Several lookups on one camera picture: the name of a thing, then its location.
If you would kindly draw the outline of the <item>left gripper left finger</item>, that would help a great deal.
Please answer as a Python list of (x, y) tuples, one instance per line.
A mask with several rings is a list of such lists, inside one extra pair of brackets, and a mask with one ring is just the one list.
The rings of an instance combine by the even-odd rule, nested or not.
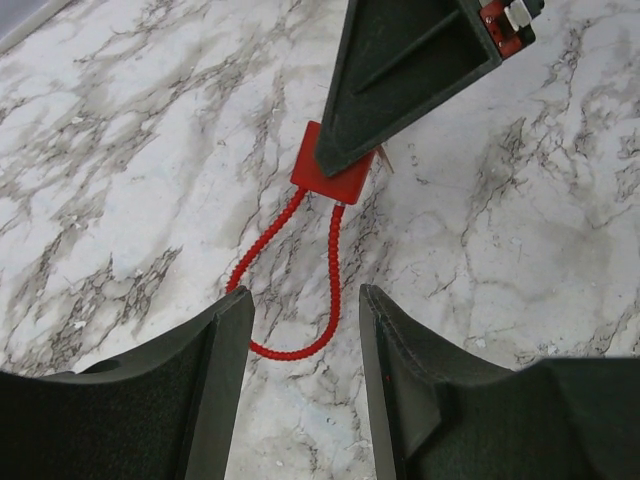
[(79, 372), (1, 376), (5, 479), (221, 479), (254, 303), (246, 288)]

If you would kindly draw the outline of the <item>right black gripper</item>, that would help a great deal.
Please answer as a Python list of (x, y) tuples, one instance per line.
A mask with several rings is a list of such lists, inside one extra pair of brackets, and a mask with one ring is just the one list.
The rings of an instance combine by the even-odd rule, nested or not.
[(315, 147), (321, 171), (343, 172), (501, 57), (533, 44), (531, 23), (544, 7), (544, 0), (349, 2)]

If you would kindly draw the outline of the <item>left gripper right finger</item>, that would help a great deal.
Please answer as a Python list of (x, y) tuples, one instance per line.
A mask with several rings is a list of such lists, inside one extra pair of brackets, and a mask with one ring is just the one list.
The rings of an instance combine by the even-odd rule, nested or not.
[(512, 371), (364, 285), (359, 323), (381, 479), (635, 479), (639, 362), (542, 359)]

